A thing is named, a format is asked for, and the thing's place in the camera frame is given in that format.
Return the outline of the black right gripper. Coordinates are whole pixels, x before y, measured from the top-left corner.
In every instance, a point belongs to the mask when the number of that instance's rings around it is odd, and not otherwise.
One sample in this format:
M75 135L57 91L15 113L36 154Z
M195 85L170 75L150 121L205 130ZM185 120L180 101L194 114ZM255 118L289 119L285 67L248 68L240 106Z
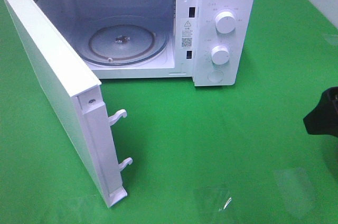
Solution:
M310 135L331 135L337 137L337 87L326 89L317 106L303 118Z

